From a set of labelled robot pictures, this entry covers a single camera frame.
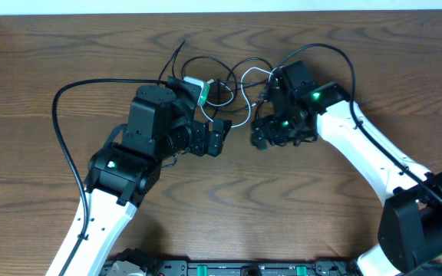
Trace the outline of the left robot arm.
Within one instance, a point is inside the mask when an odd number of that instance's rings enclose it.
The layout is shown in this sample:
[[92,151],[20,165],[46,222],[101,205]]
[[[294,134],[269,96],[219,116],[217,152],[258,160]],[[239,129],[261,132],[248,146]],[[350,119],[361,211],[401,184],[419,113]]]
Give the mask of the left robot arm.
[[180,151],[218,156],[229,120],[194,119],[209,83],[193,77],[139,80],[127,123],[113,128],[91,157],[85,178],[75,176],[80,202],[49,275],[97,275],[115,241],[160,178],[163,161]]

